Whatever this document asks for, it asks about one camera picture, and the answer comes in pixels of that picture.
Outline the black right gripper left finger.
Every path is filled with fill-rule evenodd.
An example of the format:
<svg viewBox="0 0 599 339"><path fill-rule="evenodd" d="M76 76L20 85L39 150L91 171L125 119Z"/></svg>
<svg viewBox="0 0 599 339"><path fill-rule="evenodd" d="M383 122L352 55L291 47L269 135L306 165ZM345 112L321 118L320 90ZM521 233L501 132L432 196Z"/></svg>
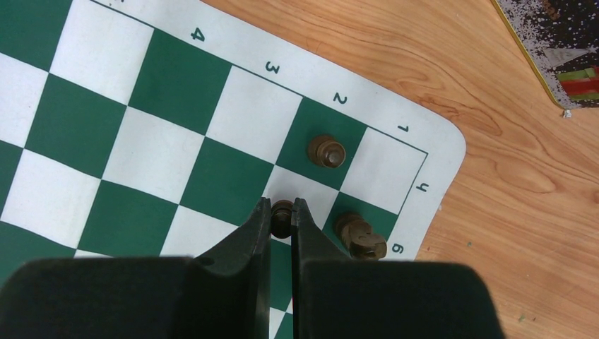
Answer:
<svg viewBox="0 0 599 339"><path fill-rule="evenodd" d="M189 256L51 258L1 289L2 338L267 338L271 202Z"/></svg>

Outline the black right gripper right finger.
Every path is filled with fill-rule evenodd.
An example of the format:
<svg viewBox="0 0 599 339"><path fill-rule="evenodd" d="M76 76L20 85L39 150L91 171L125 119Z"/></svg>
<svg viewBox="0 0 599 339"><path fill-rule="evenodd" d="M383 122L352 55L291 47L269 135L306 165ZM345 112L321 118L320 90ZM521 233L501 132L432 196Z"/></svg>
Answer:
<svg viewBox="0 0 599 339"><path fill-rule="evenodd" d="M295 338L503 338L490 292L469 266L364 261L343 253L293 203Z"/></svg>

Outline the dark brown chess knight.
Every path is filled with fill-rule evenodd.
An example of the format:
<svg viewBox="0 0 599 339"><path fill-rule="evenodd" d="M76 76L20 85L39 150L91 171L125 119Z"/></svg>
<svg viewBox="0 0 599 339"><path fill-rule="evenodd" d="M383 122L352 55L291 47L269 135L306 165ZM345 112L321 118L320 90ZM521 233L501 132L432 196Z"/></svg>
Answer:
<svg viewBox="0 0 599 339"><path fill-rule="evenodd" d="M378 261L387 254L384 237L358 213L347 212L338 216L333 231L349 255L357 260Z"/></svg>

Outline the dark brown chess pawn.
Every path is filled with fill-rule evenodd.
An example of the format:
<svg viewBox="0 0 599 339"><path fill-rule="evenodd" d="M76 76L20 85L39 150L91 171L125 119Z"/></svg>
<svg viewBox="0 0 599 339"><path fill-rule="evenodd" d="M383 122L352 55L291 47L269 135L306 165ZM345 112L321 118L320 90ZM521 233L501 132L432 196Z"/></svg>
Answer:
<svg viewBox="0 0 599 339"><path fill-rule="evenodd" d="M271 234L278 239L287 239L291 235L291 217L293 203L280 200L271 208Z"/></svg>
<svg viewBox="0 0 599 339"><path fill-rule="evenodd" d="M346 159L344 146L331 135L319 135L311 139L307 154L315 165L326 168L340 167Z"/></svg>

